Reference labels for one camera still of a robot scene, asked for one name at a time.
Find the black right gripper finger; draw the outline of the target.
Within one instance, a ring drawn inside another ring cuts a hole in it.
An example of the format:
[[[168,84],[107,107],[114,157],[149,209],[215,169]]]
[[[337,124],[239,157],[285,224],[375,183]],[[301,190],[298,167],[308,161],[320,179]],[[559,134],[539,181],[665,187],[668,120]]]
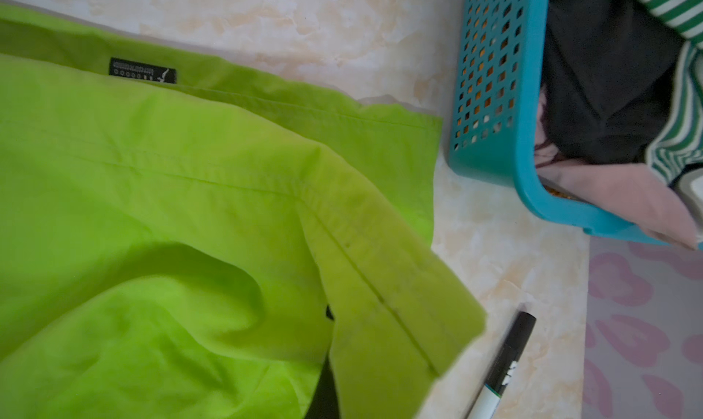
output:
[[[339,399],[331,367],[331,348],[327,350],[314,395],[305,419],[340,419]]]

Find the lime green shorts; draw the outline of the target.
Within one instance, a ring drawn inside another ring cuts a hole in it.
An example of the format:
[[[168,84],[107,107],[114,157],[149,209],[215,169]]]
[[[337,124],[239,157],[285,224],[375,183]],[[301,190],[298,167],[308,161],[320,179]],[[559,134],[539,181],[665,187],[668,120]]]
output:
[[[483,333],[442,122],[1,7],[1,415],[411,418]]]

